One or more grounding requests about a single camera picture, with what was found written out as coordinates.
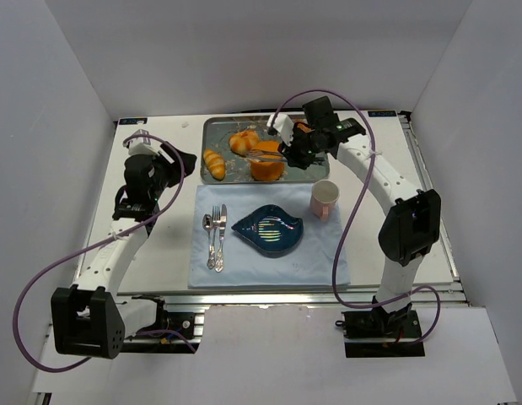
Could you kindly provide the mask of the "orange cylindrical cake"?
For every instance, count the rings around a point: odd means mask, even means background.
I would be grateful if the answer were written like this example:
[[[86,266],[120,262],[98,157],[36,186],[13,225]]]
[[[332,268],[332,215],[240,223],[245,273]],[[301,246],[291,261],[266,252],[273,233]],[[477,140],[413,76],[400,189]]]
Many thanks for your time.
[[[278,141],[262,141],[254,146],[250,151],[277,152],[278,146]],[[276,181],[282,175],[284,170],[285,164],[281,160],[278,162],[267,162],[255,159],[250,160],[250,172],[253,178],[257,181]]]

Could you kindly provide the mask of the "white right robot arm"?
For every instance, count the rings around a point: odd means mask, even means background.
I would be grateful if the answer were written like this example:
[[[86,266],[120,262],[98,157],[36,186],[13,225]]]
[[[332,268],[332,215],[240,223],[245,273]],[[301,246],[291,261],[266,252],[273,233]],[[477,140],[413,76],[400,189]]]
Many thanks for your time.
[[[326,90],[322,97],[303,105],[304,130],[276,111],[268,121],[269,133],[281,138],[279,150],[291,166],[304,169],[315,154],[326,152],[363,183],[359,201],[366,192],[374,196],[385,215],[378,233],[385,265],[369,307],[399,316],[410,310],[417,270],[439,240],[441,198],[433,189],[420,189],[393,167],[377,149],[373,128],[363,112],[357,119],[340,119],[331,106],[332,95]]]

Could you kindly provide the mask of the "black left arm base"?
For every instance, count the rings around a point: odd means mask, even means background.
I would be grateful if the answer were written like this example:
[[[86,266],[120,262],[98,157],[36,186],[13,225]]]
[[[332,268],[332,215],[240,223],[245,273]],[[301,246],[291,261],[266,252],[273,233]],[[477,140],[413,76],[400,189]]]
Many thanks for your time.
[[[194,312],[169,310],[162,297],[145,294],[124,299],[117,308],[126,327],[121,353],[194,354],[198,350]]]

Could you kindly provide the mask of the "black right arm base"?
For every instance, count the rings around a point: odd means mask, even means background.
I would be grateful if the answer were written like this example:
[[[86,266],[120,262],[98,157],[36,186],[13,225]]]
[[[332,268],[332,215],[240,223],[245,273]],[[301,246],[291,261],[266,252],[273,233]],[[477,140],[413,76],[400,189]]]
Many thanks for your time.
[[[422,328],[411,304],[390,314],[382,307],[342,312],[335,327],[343,333],[348,359],[425,356]]]

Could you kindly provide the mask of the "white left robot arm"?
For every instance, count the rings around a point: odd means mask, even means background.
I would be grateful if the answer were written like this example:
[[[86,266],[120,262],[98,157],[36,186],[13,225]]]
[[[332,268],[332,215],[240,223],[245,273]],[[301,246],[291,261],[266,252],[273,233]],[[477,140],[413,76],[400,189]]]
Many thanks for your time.
[[[127,338],[164,325],[164,302],[140,295],[121,299],[117,292],[137,251],[148,240],[160,212],[164,190],[179,185],[196,166],[196,156],[162,145],[130,142],[124,185],[117,191],[110,242],[68,288],[51,297],[55,349],[114,359]]]

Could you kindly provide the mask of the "silver metal tongs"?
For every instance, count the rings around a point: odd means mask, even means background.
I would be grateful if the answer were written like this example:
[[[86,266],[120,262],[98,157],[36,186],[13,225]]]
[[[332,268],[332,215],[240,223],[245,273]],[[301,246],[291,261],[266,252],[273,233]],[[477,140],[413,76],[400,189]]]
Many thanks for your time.
[[[252,149],[245,156],[251,161],[286,163],[287,159],[278,151],[270,151],[263,149]]]

